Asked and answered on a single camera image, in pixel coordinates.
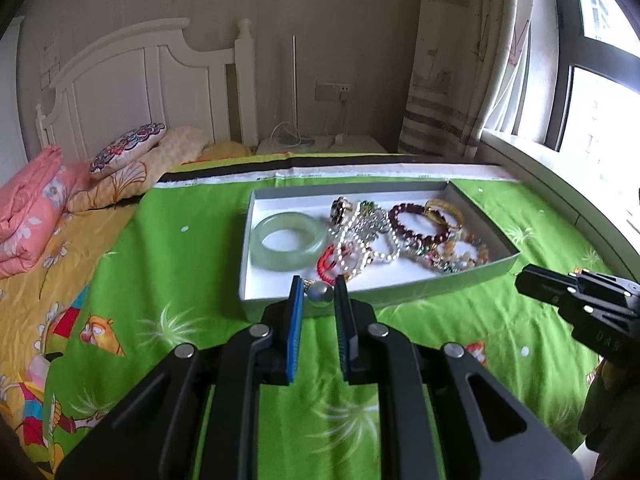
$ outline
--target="screw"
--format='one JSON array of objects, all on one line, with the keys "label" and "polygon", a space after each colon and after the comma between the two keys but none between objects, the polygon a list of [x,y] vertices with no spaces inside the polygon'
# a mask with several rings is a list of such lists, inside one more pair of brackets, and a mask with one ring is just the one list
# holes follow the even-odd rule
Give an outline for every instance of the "screw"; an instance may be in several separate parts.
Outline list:
[{"label": "screw", "polygon": [[196,353],[195,347],[193,345],[190,345],[189,343],[182,343],[181,345],[177,346],[174,350],[175,356],[179,357],[180,359],[188,359],[195,353]]},{"label": "screw", "polygon": [[367,326],[367,331],[375,337],[385,337],[389,334],[389,329],[382,323],[371,323]]},{"label": "screw", "polygon": [[267,337],[271,329],[263,323],[252,325],[249,328],[249,334],[255,338]]},{"label": "screw", "polygon": [[459,359],[465,354],[465,349],[458,343],[447,343],[444,345],[444,353],[449,357]]}]

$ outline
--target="jewelry tray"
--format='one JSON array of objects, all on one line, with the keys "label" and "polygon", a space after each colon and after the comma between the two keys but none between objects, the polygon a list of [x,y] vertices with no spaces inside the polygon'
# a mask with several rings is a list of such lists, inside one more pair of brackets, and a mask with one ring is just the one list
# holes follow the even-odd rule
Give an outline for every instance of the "jewelry tray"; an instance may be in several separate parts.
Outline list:
[{"label": "jewelry tray", "polygon": [[[252,192],[249,202],[240,269],[239,297],[249,321],[258,321],[268,304],[289,296],[294,275],[298,274],[304,280],[320,279],[315,262],[305,269],[289,272],[252,265],[249,252],[251,230],[267,216],[285,211],[305,213],[328,225],[331,204],[339,196],[347,197],[352,202],[373,200],[387,210],[402,202],[423,205],[431,198],[441,198],[460,209],[465,218],[464,226],[480,237],[489,249],[487,264],[452,274],[429,269],[402,256],[389,264],[370,264],[348,283],[348,289],[352,297],[370,303],[374,308],[436,296],[496,278],[507,273],[520,254],[493,221],[455,184],[448,181],[406,180],[257,189]],[[418,215],[405,214],[402,221],[416,232],[436,232],[436,226]],[[296,235],[286,231],[275,232],[264,242],[273,249],[293,250],[296,248]],[[384,248],[384,240],[377,240],[374,246]],[[305,297],[306,316],[327,316],[332,313],[332,304],[317,306]]]}]

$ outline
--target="embroidered pillow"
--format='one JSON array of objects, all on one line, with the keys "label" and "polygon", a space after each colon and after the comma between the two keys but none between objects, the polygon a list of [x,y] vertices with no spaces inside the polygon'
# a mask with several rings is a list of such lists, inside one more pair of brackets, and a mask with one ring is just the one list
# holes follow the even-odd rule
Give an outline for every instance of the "embroidered pillow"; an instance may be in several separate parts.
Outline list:
[{"label": "embroidered pillow", "polygon": [[150,123],[122,134],[92,160],[91,178],[100,180],[124,168],[160,142],[165,132],[164,124]]},{"label": "embroidered pillow", "polygon": [[167,171],[198,158],[207,145],[207,136],[199,128],[171,128],[158,146],[94,186],[66,202],[71,213],[100,209],[118,200],[145,194]]}]

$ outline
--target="window frame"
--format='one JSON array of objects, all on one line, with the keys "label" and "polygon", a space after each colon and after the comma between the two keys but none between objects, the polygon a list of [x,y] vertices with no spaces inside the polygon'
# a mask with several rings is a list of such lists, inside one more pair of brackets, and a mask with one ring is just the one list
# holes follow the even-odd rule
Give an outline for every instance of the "window frame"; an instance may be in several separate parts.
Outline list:
[{"label": "window frame", "polygon": [[[571,104],[574,69],[581,68],[640,94],[640,58],[609,43],[584,35],[580,0],[556,0],[558,12],[558,77],[545,136],[545,146],[558,152]],[[638,24],[625,13],[638,32]]]}]

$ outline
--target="red bracelet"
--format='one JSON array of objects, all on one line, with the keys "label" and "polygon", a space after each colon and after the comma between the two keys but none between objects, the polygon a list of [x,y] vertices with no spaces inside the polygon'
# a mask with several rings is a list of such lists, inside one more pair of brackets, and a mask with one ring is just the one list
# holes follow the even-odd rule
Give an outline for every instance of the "red bracelet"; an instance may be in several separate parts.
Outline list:
[{"label": "red bracelet", "polygon": [[430,246],[432,244],[439,245],[443,242],[446,242],[450,235],[450,230],[448,228],[445,228],[443,231],[439,232],[434,236],[423,235],[420,233],[415,233],[411,231],[411,229],[407,229],[404,225],[400,223],[398,219],[398,215],[400,213],[411,213],[415,215],[425,216],[425,213],[427,211],[429,211],[431,214],[435,216],[441,217],[444,225],[447,225],[447,219],[444,218],[444,216],[435,209],[427,208],[425,206],[421,206],[418,204],[401,203],[399,205],[393,206],[389,211],[389,221],[391,222],[391,227],[395,229],[399,237],[403,238],[404,240],[410,240],[414,243],[417,243],[420,245],[420,247]]},{"label": "red bracelet", "polygon": [[[325,283],[328,283],[329,285],[335,284],[335,279],[326,275],[326,272],[328,270],[331,270],[335,267],[334,259],[331,259],[331,261],[329,262],[329,257],[334,254],[334,251],[335,245],[331,244],[324,250],[324,253],[321,254],[320,258],[318,258],[318,262],[316,263],[316,271],[318,272],[318,276],[320,276],[320,279]],[[347,250],[346,248],[342,250],[343,256],[348,256],[348,254],[350,254],[349,250]]]}]

